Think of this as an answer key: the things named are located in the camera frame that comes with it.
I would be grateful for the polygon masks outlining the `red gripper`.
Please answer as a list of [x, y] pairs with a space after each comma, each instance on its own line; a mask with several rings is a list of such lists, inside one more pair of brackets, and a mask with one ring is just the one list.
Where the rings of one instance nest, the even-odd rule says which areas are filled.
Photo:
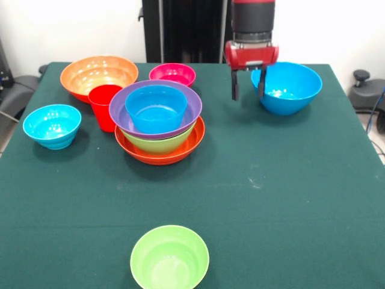
[[239, 99], [238, 70], [260, 68], [258, 95], [262, 99], [265, 94], [266, 66], [276, 63], [279, 56], [279, 47], [267, 43], [238, 43], [226, 42], [225, 57], [231, 68], [232, 100]]

